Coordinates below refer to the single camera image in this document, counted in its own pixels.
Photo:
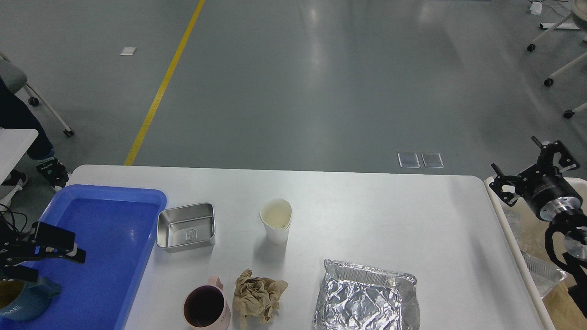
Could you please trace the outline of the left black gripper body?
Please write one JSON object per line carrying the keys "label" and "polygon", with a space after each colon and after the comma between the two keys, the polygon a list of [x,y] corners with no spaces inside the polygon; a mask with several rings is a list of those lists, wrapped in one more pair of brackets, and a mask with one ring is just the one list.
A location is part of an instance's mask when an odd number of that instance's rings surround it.
{"label": "left black gripper body", "polygon": [[11,229],[0,231],[0,245],[1,280],[35,282],[35,270],[21,265],[35,257],[35,246]]}

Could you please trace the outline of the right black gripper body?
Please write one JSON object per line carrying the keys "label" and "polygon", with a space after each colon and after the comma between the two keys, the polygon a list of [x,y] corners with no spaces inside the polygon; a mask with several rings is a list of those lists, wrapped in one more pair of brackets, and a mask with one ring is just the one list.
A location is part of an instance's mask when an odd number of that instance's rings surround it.
{"label": "right black gripper body", "polygon": [[528,168],[519,176],[517,194],[540,220],[565,222],[584,215],[582,197],[559,171]]}

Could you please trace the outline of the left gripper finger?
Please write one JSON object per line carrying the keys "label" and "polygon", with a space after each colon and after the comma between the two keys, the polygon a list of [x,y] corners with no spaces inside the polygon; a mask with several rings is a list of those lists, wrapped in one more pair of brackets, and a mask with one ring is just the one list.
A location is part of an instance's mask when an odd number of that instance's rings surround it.
{"label": "left gripper finger", "polygon": [[32,224],[30,242],[40,247],[49,247],[71,252],[75,249],[76,234],[54,225],[36,222]]}
{"label": "left gripper finger", "polygon": [[42,261],[44,259],[64,259],[77,264],[84,264],[86,262],[86,251],[81,248],[66,251],[65,249],[57,249],[53,247],[40,247],[32,260]]}

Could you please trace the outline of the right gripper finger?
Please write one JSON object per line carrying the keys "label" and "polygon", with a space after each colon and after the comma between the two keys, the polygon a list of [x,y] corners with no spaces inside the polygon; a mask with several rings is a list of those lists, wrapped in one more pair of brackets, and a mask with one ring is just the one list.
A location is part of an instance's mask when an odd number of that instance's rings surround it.
{"label": "right gripper finger", "polygon": [[[506,205],[512,207],[520,198],[517,189],[523,184],[523,177],[520,175],[511,176],[505,175],[499,166],[495,163],[491,164],[491,168],[495,172],[493,182],[490,183],[491,190],[499,197],[499,199]],[[504,187],[509,186],[513,188],[513,192],[505,191]]]}
{"label": "right gripper finger", "polygon": [[531,140],[540,148],[535,165],[531,167],[532,177],[561,176],[566,171],[579,169],[580,164],[561,141],[543,143],[537,137]]}

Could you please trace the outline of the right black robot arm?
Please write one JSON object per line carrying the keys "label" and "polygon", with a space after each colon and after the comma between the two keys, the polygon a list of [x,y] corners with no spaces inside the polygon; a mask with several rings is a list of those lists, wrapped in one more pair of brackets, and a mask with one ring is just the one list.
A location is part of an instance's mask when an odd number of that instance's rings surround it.
{"label": "right black robot arm", "polygon": [[560,140],[543,143],[531,140],[540,149],[536,163],[517,175],[505,175],[493,163],[496,176],[489,188],[499,200],[513,207],[519,199],[535,217],[548,224],[544,246],[549,259],[573,276],[575,285],[570,296],[581,313],[586,313],[586,213],[583,198],[564,178],[565,171],[580,165]]}

